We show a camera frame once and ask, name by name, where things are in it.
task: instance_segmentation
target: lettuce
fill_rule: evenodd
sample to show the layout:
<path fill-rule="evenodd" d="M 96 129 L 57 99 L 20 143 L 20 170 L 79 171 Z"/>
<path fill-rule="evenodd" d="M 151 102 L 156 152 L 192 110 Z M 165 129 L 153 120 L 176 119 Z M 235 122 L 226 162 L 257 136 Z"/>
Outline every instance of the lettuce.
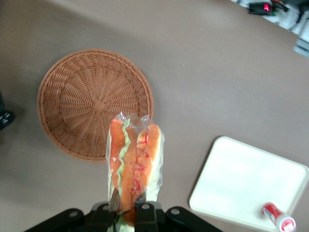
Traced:
<path fill-rule="evenodd" d="M 119 169 L 117 170 L 117 175 L 118 175 L 118 193 L 119 196 L 121 197 L 122 194 L 122 188 L 121 188 L 121 177 L 122 177 L 122 171 L 124 170 L 124 161 L 123 158 L 125 157 L 127 150 L 129 148 L 129 145 L 131 143 L 130 139 L 129 139 L 129 135 L 126 131 L 126 128 L 129 126 L 130 124 L 130 118 L 128 118 L 122 125 L 122 131 L 124 133 L 125 136 L 125 145 L 124 147 L 121 149 L 120 153 L 119 153 L 119 160 L 121 161 L 121 166 L 119 167 Z"/>

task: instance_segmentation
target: red light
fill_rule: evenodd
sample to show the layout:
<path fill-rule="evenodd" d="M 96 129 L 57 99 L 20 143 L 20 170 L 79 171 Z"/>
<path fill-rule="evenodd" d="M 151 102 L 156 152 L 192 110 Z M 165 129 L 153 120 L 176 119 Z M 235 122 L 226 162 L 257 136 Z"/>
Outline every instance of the red light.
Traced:
<path fill-rule="evenodd" d="M 268 5 L 268 4 L 264 4 L 264 10 L 266 10 L 267 12 L 269 12 L 269 5 Z"/>

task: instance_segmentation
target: screw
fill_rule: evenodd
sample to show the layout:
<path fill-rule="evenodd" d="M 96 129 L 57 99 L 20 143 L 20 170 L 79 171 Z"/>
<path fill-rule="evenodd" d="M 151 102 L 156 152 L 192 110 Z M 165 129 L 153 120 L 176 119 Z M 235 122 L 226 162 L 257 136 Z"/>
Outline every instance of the screw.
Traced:
<path fill-rule="evenodd" d="M 149 207 L 150 207 L 149 204 L 143 204 L 143 205 L 141 206 L 142 209 L 149 209 Z"/>
<path fill-rule="evenodd" d="M 172 209 L 170 212 L 171 212 L 173 215 L 178 215 L 178 214 L 180 213 L 178 209 Z"/>
<path fill-rule="evenodd" d="M 69 217 L 73 218 L 73 217 L 76 217 L 77 215 L 78 215 L 78 212 L 74 211 L 70 213 Z"/>
<path fill-rule="evenodd" d="M 105 206 L 103 206 L 102 209 L 103 209 L 103 210 L 108 210 L 108 204 L 106 204 Z"/>

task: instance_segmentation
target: cable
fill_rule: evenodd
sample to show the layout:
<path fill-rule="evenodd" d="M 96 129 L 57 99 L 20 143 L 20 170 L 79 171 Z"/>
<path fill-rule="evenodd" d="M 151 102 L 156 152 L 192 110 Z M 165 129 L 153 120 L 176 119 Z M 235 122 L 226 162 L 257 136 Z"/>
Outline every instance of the cable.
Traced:
<path fill-rule="evenodd" d="M 287 8 L 282 1 L 279 1 L 279 0 L 270 0 L 270 1 L 275 6 L 275 8 L 281 9 L 284 12 L 289 11 L 289 8 Z"/>
<path fill-rule="evenodd" d="M 299 5 L 298 18 L 297 18 L 296 22 L 294 23 L 294 25 L 290 27 L 289 31 L 292 31 L 297 26 L 297 24 L 299 24 L 299 22 L 301 21 L 302 17 L 304 16 L 304 13 L 306 11 L 309 11 L 309 2 L 304 2 L 304 3 Z"/>

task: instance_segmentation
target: black object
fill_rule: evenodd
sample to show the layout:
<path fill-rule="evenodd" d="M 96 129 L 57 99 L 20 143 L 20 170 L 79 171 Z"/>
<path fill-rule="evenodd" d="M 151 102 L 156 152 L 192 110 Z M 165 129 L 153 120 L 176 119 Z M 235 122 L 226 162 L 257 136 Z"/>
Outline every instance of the black object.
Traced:
<path fill-rule="evenodd" d="M 160 203 L 145 202 L 136 211 L 135 232 L 222 232 L 178 206 L 164 213 Z M 106 202 L 94 205 L 85 216 L 79 209 L 65 210 L 25 232 L 106 232 L 116 218 Z"/>
<path fill-rule="evenodd" d="M 249 3 L 249 14 L 255 15 L 273 15 L 273 5 L 269 2 L 253 2 Z"/>
<path fill-rule="evenodd" d="M 0 92 L 0 130 L 10 125 L 15 119 L 15 115 L 11 111 L 6 111 L 4 108 L 3 98 Z"/>

